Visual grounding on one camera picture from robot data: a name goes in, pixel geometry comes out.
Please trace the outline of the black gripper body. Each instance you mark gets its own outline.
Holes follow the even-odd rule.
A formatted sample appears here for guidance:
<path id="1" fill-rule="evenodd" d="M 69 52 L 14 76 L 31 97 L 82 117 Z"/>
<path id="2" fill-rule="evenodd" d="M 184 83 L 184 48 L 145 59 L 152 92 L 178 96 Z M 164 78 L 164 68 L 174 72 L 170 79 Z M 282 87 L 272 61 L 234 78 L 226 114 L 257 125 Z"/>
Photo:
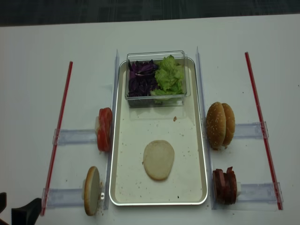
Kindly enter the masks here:
<path id="1" fill-rule="evenodd" d="M 42 211 L 42 199 L 35 198 L 30 203 L 11 209 L 11 225 L 34 225 Z"/>

